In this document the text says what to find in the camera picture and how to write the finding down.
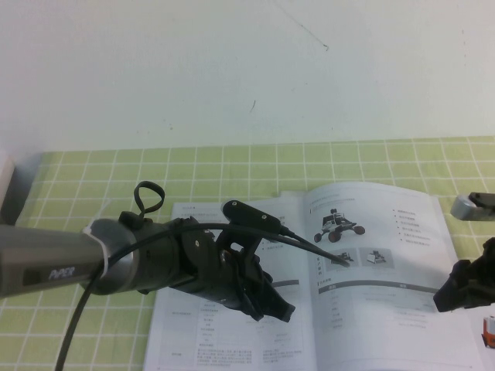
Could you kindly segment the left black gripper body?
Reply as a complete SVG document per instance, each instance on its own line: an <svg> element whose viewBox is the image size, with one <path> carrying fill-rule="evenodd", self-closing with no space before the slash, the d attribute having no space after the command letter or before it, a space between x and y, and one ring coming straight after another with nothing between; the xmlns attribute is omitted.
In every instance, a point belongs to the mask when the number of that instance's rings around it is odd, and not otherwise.
<svg viewBox="0 0 495 371"><path fill-rule="evenodd" d="M171 287L244 314L271 312L271 276L261 268L256 250L266 232L236 223L201 223L178 219L184 278Z"/></svg>

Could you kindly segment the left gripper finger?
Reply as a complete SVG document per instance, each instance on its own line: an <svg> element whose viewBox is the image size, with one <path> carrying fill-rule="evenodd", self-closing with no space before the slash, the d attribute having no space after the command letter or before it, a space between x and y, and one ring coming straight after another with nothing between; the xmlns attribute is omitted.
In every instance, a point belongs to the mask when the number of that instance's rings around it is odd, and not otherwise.
<svg viewBox="0 0 495 371"><path fill-rule="evenodd" d="M263 272L262 285L259 290L259 306L263 315L292 315L295 306L288 303L277 288L296 285L296 280L273 281L267 272Z"/></svg>
<svg viewBox="0 0 495 371"><path fill-rule="evenodd" d="M257 322L265 316L289 322L293 314L293 305L289 304L271 285L265 281L254 292L249 293L251 302L250 316Z"/></svg>

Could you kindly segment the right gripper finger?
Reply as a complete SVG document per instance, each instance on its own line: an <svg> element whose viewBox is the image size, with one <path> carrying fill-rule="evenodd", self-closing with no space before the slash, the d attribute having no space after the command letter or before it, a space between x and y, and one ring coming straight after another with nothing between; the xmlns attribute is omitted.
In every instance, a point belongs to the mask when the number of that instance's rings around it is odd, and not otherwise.
<svg viewBox="0 0 495 371"><path fill-rule="evenodd" d="M456 262L449 277L445 283L445 286L449 287L465 287L470 280L470 260L459 260Z"/></svg>
<svg viewBox="0 0 495 371"><path fill-rule="evenodd" d="M454 311L466 308L467 286L455 286L453 283L445 283L433 296L438 312Z"/></svg>

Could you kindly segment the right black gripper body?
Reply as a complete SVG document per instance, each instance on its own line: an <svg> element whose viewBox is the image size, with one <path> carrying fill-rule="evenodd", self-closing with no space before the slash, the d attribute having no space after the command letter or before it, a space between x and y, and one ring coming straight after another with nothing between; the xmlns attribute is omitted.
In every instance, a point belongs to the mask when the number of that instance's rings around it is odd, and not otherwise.
<svg viewBox="0 0 495 371"><path fill-rule="evenodd" d="M494 238L483 244L477 259L463 260L466 284L463 287L465 309L490 306L494 303Z"/></svg>

